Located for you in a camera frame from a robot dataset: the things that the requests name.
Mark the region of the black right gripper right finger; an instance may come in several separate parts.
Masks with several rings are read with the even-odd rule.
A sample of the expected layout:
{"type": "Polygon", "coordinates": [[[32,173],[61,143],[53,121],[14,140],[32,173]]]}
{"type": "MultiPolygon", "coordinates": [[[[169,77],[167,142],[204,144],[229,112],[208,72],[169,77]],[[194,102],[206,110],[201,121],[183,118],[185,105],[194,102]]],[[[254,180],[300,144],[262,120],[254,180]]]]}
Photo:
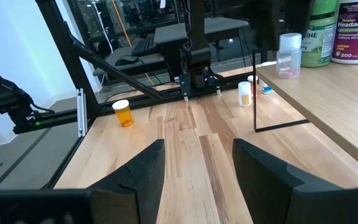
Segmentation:
{"type": "Polygon", "coordinates": [[[358,224],[358,188],[344,189],[235,139],[237,180],[254,224],[358,224]]]}

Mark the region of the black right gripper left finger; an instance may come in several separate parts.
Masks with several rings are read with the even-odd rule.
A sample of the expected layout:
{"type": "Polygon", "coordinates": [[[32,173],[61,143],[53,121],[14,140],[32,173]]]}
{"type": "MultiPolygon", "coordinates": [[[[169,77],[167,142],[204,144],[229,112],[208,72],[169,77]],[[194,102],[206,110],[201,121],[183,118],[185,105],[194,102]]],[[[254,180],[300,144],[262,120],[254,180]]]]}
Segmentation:
{"type": "Polygon", "coordinates": [[[0,224],[156,224],[164,178],[158,139],[85,189],[0,190],[0,224]]]}

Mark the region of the clear pink-tinted bottle white cap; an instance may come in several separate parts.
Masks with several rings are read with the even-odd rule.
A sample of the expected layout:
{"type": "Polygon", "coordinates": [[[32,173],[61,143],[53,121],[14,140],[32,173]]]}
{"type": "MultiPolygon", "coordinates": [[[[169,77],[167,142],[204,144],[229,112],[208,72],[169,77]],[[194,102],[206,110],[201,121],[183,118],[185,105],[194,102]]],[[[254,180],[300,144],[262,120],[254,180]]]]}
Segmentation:
{"type": "Polygon", "coordinates": [[[276,60],[278,77],[295,78],[300,74],[302,53],[301,41],[302,35],[299,33],[280,35],[276,60]]]}

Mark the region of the white bottle with blue label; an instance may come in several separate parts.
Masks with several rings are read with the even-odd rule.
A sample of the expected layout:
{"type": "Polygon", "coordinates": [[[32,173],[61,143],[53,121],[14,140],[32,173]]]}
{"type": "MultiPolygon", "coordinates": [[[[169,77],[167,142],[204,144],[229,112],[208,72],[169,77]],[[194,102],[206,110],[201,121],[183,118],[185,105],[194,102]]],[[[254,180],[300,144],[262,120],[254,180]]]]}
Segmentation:
{"type": "MultiPolygon", "coordinates": [[[[258,65],[257,67],[275,65],[276,63],[277,63],[276,61],[264,62],[264,63],[261,63],[260,65],[258,65]]],[[[259,91],[263,94],[269,94],[269,93],[274,92],[274,90],[270,86],[268,86],[262,79],[259,80],[259,91]]]]}

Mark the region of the green bottle with green cap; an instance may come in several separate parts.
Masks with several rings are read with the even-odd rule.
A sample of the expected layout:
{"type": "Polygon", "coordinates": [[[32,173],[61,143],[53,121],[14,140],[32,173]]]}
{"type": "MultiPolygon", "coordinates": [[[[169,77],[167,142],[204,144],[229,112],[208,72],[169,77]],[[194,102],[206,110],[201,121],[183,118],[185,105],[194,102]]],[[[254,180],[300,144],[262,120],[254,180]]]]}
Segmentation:
{"type": "Polygon", "coordinates": [[[316,0],[302,40],[301,66],[322,67],[331,61],[337,0],[316,0]]]}

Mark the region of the white bottle with yellow label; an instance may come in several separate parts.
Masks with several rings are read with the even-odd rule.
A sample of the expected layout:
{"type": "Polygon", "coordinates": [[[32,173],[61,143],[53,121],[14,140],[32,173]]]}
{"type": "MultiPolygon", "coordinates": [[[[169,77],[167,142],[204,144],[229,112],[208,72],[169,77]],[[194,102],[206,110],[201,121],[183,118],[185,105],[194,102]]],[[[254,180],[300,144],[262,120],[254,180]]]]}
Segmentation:
{"type": "Polygon", "coordinates": [[[250,106],[252,104],[251,84],[249,82],[238,83],[239,105],[250,106]]]}

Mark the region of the orange pill vial white cap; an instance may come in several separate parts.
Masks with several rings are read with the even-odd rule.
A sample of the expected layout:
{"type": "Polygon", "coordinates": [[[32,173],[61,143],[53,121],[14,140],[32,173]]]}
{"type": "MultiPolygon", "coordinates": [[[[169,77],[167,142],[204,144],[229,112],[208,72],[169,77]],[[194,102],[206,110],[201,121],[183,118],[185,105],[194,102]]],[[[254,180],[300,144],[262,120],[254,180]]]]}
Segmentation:
{"type": "Polygon", "coordinates": [[[118,100],[112,104],[112,108],[122,127],[128,127],[134,123],[128,100],[118,100]]]}

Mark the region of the large white maroon-label bottle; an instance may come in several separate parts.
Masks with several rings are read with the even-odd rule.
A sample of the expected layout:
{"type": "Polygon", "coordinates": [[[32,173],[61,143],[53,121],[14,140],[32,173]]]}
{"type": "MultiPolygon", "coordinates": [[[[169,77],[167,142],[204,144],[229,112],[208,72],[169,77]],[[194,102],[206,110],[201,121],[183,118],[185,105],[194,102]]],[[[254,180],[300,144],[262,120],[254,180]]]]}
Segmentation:
{"type": "Polygon", "coordinates": [[[338,0],[336,34],[331,60],[358,64],[358,0],[338,0]]]}

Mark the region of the wooden shelf black metal legs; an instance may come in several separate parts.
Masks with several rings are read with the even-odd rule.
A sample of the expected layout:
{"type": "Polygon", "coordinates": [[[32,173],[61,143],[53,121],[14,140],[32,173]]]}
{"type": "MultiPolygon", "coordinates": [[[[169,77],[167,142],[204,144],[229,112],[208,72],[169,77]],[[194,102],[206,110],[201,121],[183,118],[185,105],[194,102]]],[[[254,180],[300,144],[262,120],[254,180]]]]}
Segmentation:
{"type": "Polygon", "coordinates": [[[280,78],[276,66],[255,74],[358,162],[358,65],[329,63],[280,78]]]}

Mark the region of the grey desk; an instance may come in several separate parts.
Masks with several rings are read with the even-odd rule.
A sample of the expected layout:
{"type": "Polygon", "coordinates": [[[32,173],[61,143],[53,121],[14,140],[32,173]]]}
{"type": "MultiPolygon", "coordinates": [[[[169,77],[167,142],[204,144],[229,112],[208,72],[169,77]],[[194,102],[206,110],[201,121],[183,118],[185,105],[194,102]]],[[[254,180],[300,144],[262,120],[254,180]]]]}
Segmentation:
{"type": "MultiPolygon", "coordinates": [[[[208,43],[239,37],[239,29],[248,26],[243,20],[225,17],[208,17],[204,20],[204,39],[208,43]]],[[[187,38],[184,23],[159,27],[154,33],[154,45],[158,52],[143,56],[142,58],[151,64],[151,69],[160,70],[162,62],[166,62],[170,78],[174,79],[183,74],[180,65],[180,50],[187,38]]]]}

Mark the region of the black keyboard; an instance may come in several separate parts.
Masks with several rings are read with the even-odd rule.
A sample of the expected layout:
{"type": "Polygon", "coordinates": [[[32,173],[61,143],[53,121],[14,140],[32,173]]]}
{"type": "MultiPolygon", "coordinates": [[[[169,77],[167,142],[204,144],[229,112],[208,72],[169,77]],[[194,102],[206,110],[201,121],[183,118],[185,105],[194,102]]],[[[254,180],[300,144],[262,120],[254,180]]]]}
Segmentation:
{"type": "Polygon", "coordinates": [[[140,39],[137,45],[133,48],[131,55],[141,57],[144,55],[157,53],[157,47],[154,45],[154,36],[148,36],[145,39],[140,39]]]}

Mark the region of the black computer mouse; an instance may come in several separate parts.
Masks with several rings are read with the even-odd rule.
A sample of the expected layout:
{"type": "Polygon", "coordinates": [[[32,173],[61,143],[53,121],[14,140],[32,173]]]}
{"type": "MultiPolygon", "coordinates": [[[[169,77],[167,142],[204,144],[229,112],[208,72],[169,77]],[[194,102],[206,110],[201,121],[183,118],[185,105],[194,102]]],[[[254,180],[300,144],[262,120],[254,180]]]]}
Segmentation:
{"type": "Polygon", "coordinates": [[[138,61],[138,57],[134,55],[123,55],[119,59],[117,59],[115,66],[122,66],[122,65],[130,65],[136,63],[138,61]]]}

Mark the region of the black jointed stand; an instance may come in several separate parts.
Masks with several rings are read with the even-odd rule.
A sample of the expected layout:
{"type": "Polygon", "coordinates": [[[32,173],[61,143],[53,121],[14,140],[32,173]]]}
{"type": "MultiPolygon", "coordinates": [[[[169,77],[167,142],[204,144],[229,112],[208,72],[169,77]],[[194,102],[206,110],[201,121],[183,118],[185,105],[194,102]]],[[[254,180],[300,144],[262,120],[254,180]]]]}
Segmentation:
{"type": "Polygon", "coordinates": [[[20,134],[35,125],[43,115],[54,111],[37,106],[28,93],[0,76],[0,114],[5,113],[15,124],[13,132],[20,134]]]}

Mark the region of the silver frame bracket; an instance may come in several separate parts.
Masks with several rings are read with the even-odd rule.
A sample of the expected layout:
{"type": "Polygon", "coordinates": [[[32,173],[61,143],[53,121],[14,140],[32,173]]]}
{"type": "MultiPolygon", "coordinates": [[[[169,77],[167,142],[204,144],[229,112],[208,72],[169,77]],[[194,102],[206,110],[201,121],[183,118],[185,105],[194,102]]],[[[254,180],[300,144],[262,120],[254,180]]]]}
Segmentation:
{"type": "Polygon", "coordinates": [[[78,137],[85,137],[88,132],[88,120],[86,110],[86,94],[82,88],[77,89],[77,125],[78,137]]]}

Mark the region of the black aluminium table frame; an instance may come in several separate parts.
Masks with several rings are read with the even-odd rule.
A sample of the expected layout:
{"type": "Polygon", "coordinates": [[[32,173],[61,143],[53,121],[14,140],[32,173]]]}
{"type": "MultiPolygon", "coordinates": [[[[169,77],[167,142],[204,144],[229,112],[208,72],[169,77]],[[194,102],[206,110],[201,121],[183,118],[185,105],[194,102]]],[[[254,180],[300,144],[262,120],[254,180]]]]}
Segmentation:
{"type": "MultiPolygon", "coordinates": [[[[245,73],[222,77],[207,68],[207,71],[211,73],[208,77],[208,80],[212,83],[211,86],[207,86],[206,88],[199,89],[197,91],[190,91],[185,88],[185,84],[189,83],[190,79],[188,78],[188,75],[183,74],[180,76],[181,83],[178,87],[157,91],[154,87],[146,86],[126,75],[124,72],[114,68],[83,45],[76,37],[74,37],[71,34],[67,23],[63,20],[55,0],[36,0],[36,3],[47,23],[58,51],[62,56],[63,62],[68,69],[71,80],[77,89],[82,88],[86,94],[88,127],[94,123],[96,118],[114,114],[114,111],[111,102],[98,103],[81,65],[81,59],[84,59],[98,68],[103,69],[115,78],[132,86],[134,90],[139,91],[140,95],[128,98],[129,106],[133,110],[148,106],[161,105],[164,103],[171,103],[179,100],[188,100],[190,98],[211,94],[214,91],[219,92],[231,90],[241,80],[254,74],[254,68],[250,68],[249,71],[245,73]]],[[[30,132],[68,123],[77,123],[77,108],[75,110],[66,110],[58,113],[43,115],[35,125],[31,128],[26,128],[25,130],[26,132],[30,132]]],[[[44,187],[46,189],[54,188],[84,138],[85,137],[78,137],[78,140],[74,143],[66,158],[64,158],[63,162],[59,165],[57,171],[45,184],[44,187]]]]}

